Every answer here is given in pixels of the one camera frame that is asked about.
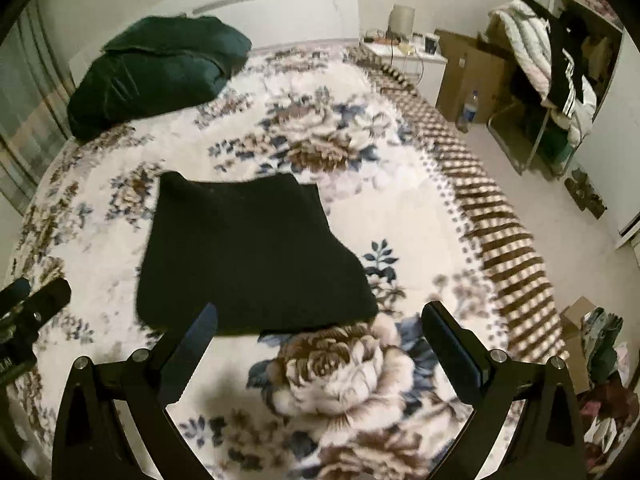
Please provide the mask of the grey striped curtain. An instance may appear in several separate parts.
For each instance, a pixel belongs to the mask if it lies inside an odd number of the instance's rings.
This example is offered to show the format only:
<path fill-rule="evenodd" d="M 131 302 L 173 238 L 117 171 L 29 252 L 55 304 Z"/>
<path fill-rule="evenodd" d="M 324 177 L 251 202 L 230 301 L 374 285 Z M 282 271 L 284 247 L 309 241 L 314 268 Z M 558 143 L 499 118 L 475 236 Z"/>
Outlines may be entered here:
<path fill-rule="evenodd" d="M 73 91 L 32 0 L 1 44 L 1 195 L 19 214 L 72 136 L 66 107 Z"/>

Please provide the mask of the beige table lamp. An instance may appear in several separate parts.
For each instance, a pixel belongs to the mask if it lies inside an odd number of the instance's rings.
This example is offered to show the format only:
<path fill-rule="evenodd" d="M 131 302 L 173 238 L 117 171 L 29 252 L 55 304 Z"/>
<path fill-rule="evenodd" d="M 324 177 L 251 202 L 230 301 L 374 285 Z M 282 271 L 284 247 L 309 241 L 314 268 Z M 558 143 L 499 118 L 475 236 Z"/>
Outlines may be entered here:
<path fill-rule="evenodd" d="M 409 40 L 413 32 L 416 9 L 412 6 L 395 4 L 388 18 L 387 36 L 399 41 Z"/>

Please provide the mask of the white shelf unit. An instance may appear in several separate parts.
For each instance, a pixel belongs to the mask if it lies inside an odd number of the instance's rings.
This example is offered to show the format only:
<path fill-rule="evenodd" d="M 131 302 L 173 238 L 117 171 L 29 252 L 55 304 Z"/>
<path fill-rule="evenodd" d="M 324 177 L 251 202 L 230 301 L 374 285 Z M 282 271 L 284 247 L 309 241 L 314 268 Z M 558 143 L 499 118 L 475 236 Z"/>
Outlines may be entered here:
<path fill-rule="evenodd" d="M 576 22 L 582 48 L 582 70 L 597 97 L 597 118 L 608 96 L 620 57 L 624 26 L 606 0 L 549 0 L 549 10 Z"/>

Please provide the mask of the plastic water bottle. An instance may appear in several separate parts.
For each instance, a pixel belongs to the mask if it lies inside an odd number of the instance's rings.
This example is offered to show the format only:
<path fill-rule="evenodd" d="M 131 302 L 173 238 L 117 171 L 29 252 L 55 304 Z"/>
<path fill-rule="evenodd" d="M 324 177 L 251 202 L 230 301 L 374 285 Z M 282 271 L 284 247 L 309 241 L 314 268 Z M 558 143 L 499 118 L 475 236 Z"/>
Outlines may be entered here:
<path fill-rule="evenodd" d="M 478 110 L 478 92 L 473 90 L 465 99 L 457 119 L 457 129 L 468 133 Z"/>

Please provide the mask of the white nightstand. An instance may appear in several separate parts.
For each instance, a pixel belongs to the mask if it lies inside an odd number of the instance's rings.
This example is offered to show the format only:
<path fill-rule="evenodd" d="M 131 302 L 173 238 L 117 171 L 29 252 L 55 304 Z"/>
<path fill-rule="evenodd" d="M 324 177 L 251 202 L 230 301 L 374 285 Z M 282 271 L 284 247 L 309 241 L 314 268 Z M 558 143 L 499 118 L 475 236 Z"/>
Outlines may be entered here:
<path fill-rule="evenodd" d="M 448 63 L 439 52 L 429 54 L 413 44 L 381 44 L 373 40 L 362 40 L 361 44 L 404 74 L 427 102 L 436 105 Z"/>

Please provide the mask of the small open cardboard box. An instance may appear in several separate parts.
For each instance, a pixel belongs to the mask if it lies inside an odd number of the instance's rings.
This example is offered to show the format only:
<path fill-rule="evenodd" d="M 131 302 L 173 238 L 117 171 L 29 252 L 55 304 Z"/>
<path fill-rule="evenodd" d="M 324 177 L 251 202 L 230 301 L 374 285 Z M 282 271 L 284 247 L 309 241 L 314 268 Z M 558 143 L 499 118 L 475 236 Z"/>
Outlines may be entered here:
<path fill-rule="evenodd" d="M 576 394 L 590 389 L 587 361 L 582 351 L 582 319 L 595 307 L 589 299 L 581 296 L 560 313 L 562 338 L 568 353 L 565 363 Z"/>

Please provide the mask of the white bed headboard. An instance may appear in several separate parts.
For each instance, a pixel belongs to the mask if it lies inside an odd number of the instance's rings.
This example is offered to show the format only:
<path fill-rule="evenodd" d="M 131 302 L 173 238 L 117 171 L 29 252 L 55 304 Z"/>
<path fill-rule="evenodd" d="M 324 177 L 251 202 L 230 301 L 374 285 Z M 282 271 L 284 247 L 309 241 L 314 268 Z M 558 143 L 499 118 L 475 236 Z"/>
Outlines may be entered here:
<path fill-rule="evenodd" d="M 303 44 L 356 44 L 358 0 L 165 0 L 109 32 L 99 34 L 70 59 L 73 84 L 80 84 L 102 47 L 147 16 L 213 15 L 242 32 L 257 51 Z"/>

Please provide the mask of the black Fusion sweater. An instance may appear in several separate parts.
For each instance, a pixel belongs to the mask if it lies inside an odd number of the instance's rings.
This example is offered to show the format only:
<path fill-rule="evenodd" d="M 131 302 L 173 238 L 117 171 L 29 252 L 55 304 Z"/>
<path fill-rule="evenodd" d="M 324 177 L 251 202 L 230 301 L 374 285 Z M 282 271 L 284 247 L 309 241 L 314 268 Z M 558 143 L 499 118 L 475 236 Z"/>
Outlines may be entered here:
<path fill-rule="evenodd" d="M 196 182 L 165 172 L 137 315 L 171 330 L 206 304 L 223 335 L 318 330 L 378 314 L 363 266 L 331 232 L 315 185 L 290 174 Z"/>

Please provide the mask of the dark shoes on floor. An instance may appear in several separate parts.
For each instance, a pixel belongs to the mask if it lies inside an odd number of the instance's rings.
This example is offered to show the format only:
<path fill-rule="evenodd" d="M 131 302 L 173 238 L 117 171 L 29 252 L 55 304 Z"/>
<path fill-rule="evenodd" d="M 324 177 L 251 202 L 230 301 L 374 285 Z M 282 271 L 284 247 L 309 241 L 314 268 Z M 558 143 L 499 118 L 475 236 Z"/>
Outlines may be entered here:
<path fill-rule="evenodd" d="M 580 211 L 588 210 L 597 220 L 603 216 L 606 206 L 594 190 L 585 171 L 574 169 L 564 180 L 564 185 Z"/>

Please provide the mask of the brown cardboard box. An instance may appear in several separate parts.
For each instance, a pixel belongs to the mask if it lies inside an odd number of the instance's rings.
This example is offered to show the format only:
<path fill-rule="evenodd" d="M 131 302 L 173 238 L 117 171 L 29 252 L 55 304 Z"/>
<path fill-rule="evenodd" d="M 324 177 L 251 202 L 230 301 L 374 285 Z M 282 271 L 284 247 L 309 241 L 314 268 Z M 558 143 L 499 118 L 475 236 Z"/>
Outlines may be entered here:
<path fill-rule="evenodd" d="M 509 80 L 515 60 L 510 51 L 478 38 L 436 29 L 439 47 L 448 63 L 436 108 L 455 122 L 466 98 L 478 92 L 474 122 L 484 124 L 509 101 Z"/>

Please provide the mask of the chair with clothes pile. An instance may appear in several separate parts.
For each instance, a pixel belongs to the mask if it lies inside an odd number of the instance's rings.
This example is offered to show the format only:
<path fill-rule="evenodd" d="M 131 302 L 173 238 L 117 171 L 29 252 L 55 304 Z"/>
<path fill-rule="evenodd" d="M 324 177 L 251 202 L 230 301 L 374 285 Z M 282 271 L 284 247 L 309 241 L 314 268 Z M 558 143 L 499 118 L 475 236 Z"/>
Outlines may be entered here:
<path fill-rule="evenodd" d="M 562 176 L 598 108 L 582 54 L 586 24 L 568 11 L 554 15 L 536 0 L 512 0 L 489 12 L 486 34 L 514 61 L 508 100 L 488 119 L 489 131 L 519 174 L 540 157 Z"/>

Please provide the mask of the dark green folded duvet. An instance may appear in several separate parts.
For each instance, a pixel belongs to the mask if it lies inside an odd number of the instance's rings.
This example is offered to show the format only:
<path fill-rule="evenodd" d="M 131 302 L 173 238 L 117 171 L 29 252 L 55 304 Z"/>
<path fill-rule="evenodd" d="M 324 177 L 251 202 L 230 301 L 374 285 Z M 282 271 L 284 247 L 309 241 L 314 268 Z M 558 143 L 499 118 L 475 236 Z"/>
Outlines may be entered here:
<path fill-rule="evenodd" d="M 89 142 L 132 120 L 213 101 L 245 65 L 252 42 L 214 16 L 148 16 L 102 47 L 67 105 Z"/>

